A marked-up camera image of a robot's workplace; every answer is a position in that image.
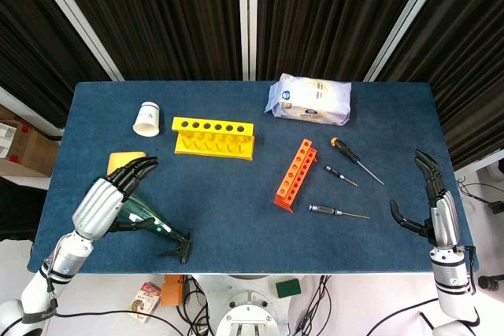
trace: small box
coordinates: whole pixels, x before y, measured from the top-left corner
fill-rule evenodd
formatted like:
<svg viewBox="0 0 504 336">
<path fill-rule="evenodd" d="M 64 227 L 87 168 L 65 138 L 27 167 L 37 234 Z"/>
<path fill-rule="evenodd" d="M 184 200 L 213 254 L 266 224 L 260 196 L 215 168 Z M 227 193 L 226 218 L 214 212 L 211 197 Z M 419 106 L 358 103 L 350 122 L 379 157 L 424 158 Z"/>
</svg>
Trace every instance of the small box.
<svg viewBox="0 0 504 336">
<path fill-rule="evenodd" d="M 5 120 L 0 124 L 3 125 L 0 134 L 5 134 L 0 147 L 0 156 L 3 156 L 0 158 L 0 175 L 50 177 L 56 161 L 57 143 L 19 121 Z"/>
<path fill-rule="evenodd" d="M 161 289 L 151 282 L 145 282 L 140 291 L 133 298 L 130 305 L 130 310 L 143 312 L 145 314 L 152 314 L 159 304 L 161 298 Z M 149 316 L 140 314 L 129 314 L 132 318 L 136 319 L 139 323 L 145 323 Z"/>
<path fill-rule="evenodd" d="M 276 283 L 276 293 L 278 298 L 290 297 L 301 293 L 301 286 L 298 279 L 290 279 L 288 281 Z"/>
</svg>

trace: yellow test tube rack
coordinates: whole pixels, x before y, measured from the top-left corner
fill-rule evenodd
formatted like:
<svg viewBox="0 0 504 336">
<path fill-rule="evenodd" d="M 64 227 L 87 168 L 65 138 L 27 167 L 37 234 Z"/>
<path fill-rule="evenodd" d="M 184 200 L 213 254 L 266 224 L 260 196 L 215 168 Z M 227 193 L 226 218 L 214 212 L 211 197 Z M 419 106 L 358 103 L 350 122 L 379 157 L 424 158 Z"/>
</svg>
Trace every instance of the yellow test tube rack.
<svg viewBox="0 0 504 336">
<path fill-rule="evenodd" d="M 254 155 L 254 124 L 173 117 L 172 130 L 179 133 L 175 153 L 249 161 Z"/>
</svg>

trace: black curtain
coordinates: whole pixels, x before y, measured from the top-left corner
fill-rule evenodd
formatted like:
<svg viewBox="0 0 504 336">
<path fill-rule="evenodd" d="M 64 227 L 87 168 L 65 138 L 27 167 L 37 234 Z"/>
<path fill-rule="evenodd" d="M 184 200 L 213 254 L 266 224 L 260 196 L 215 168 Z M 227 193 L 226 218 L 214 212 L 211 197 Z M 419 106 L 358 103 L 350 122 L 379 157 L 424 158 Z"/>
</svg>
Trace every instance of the black curtain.
<svg viewBox="0 0 504 336">
<path fill-rule="evenodd" d="M 0 87 L 64 127 L 74 86 L 107 79 L 53 0 L 0 0 Z"/>
<path fill-rule="evenodd" d="M 379 80 L 432 85 L 455 169 L 504 147 L 504 0 L 428 0 Z"/>
<path fill-rule="evenodd" d="M 258 0 L 258 79 L 362 80 L 408 0 Z"/>
<path fill-rule="evenodd" d="M 242 79 L 239 0 L 76 0 L 125 79 Z"/>
</svg>

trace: blue felt surface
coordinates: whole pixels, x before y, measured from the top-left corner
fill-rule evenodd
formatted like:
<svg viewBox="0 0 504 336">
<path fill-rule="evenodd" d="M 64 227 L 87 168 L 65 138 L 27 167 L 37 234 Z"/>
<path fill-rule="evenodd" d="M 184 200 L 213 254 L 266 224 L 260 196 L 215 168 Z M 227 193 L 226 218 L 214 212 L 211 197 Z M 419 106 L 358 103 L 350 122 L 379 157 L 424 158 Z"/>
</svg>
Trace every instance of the blue felt surface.
<svg viewBox="0 0 504 336">
<path fill-rule="evenodd" d="M 276 119 L 264 114 L 271 82 L 100 82 L 76 88 L 57 157 L 35 248 L 36 270 L 61 235 L 73 230 L 72 214 L 90 182 L 106 172 L 114 151 L 145 151 L 159 166 L 137 193 L 162 210 L 175 227 L 193 234 L 189 262 L 158 257 L 173 243 L 148 231 L 108 234 L 94 243 L 82 271 L 106 273 L 336 273 L 431 271 L 427 240 L 392 219 L 389 200 L 423 223 L 428 203 L 414 164 L 419 148 L 441 165 L 458 207 L 461 233 L 470 241 L 429 85 L 354 83 L 350 121 L 344 127 Z M 144 101 L 161 106 L 161 134 L 144 138 L 132 125 Z M 175 155 L 174 116 L 254 123 L 254 160 Z M 381 186 L 333 150 L 345 141 L 381 178 Z M 272 203 L 303 138 L 313 141 L 312 166 L 293 205 Z M 323 170 L 338 168 L 359 184 Z M 310 203 L 367 214 L 371 220 L 315 214 Z"/>
</svg>

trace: white paper cup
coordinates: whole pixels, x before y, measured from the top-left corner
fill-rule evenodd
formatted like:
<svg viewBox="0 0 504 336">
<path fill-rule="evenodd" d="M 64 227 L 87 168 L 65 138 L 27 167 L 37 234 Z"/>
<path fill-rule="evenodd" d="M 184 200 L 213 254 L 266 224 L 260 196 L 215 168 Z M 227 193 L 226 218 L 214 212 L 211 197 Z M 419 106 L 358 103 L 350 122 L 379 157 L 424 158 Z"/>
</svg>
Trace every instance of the white paper cup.
<svg viewBox="0 0 504 336">
<path fill-rule="evenodd" d="M 136 117 L 133 130 L 143 137 L 154 137 L 159 134 L 159 106 L 153 102 L 144 102 Z"/>
</svg>

